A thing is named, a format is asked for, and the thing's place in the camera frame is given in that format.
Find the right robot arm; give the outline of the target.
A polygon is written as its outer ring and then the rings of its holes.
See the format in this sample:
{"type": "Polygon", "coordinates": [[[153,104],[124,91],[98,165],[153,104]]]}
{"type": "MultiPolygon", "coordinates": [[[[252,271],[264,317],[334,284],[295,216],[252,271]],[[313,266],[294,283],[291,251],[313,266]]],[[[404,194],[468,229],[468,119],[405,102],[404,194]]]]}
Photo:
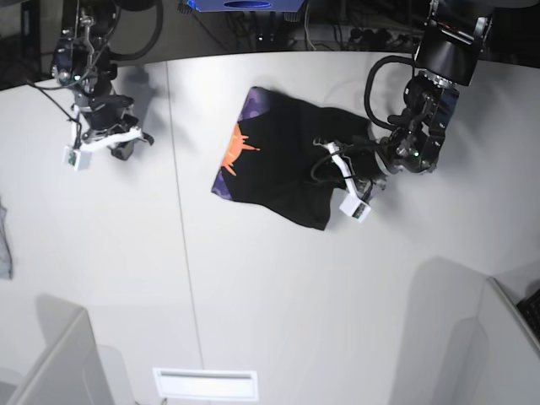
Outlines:
{"type": "Polygon", "coordinates": [[[62,31],[52,53],[53,87],[40,86],[43,95],[66,89],[73,103],[66,111],[71,143],[63,160],[75,170],[89,166],[94,152],[107,149],[119,160],[128,160],[139,142],[153,138],[132,114],[133,98],[118,94],[113,86],[119,62],[132,62],[149,53],[163,29],[161,1],[66,1],[62,6],[62,31]],[[110,42],[122,12],[154,9],[155,25],[148,42],[130,54],[111,50],[110,42]]]}

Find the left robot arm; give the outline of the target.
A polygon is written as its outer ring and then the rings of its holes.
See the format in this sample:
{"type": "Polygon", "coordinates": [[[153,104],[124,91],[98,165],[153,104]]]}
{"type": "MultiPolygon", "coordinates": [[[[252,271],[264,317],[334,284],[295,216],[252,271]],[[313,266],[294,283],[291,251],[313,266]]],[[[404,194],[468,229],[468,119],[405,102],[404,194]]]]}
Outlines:
{"type": "Polygon", "coordinates": [[[494,6],[481,1],[433,1],[424,34],[411,57],[390,55],[370,69],[364,87],[364,110],[369,122],[389,132],[380,140],[354,140],[332,157],[344,158],[349,170],[333,183],[354,181],[364,187],[405,170],[415,175],[433,171],[446,140],[446,129],[468,86],[492,26],[494,6]],[[403,91],[398,115],[378,118],[371,107],[375,76],[389,64],[413,70],[403,91]]]}

